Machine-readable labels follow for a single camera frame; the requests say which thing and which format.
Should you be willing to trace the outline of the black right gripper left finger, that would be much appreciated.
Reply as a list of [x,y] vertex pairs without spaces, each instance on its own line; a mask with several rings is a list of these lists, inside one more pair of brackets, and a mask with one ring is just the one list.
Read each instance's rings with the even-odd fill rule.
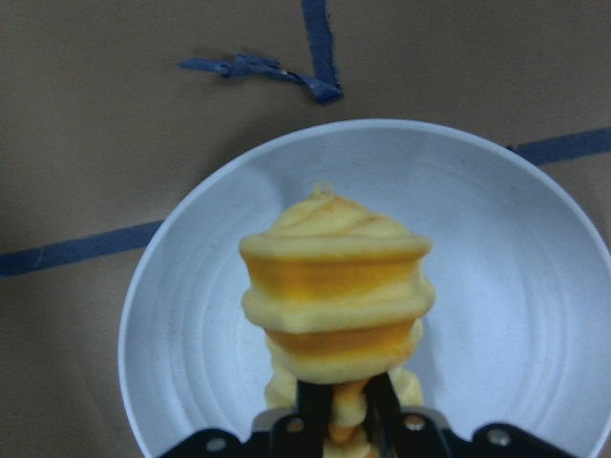
[[297,383],[296,409],[302,422],[298,433],[299,451],[304,457],[323,457],[324,444],[331,416],[332,388],[299,381]]

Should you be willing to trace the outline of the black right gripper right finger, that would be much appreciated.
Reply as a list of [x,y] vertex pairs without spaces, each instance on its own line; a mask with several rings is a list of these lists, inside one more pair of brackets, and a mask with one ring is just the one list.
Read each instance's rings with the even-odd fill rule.
[[366,397],[369,431],[380,446],[380,456],[403,457],[406,451],[402,444],[405,432],[403,416],[387,372],[370,379],[366,386]]

